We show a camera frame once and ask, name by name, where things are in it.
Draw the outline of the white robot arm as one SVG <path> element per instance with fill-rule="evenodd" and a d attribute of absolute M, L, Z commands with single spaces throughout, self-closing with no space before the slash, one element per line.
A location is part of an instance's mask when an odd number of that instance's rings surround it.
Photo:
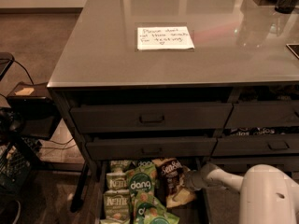
<path fill-rule="evenodd" d="M 243 176 L 208 163 L 183 175 L 190 191 L 227 188 L 240 195 L 238 224 L 298 224 L 299 184 L 278 168 L 258 164 Z"/>

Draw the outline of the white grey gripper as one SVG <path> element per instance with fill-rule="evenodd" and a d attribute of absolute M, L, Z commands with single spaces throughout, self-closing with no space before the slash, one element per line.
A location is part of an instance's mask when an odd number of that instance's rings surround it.
<path fill-rule="evenodd" d="M 184 186 L 191 191 L 197 191 L 206 188 L 206 181 L 203 179 L 199 171 L 189 171 L 184 176 Z M 173 200 L 175 202 L 183 203 L 186 201 L 188 195 L 189 192 L 185 188 L 182 188 L 173 197 Z"/>

